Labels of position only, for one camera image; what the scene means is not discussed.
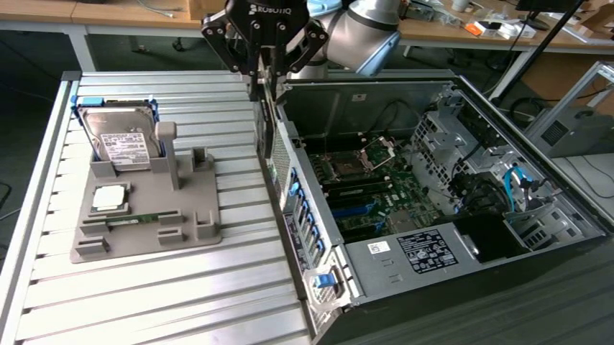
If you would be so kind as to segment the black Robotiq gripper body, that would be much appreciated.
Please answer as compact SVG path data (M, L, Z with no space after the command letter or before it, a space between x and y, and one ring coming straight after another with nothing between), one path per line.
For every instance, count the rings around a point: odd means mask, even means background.
M224 9L240 36L259 47L284 47L310 18L306 1L227 1Z

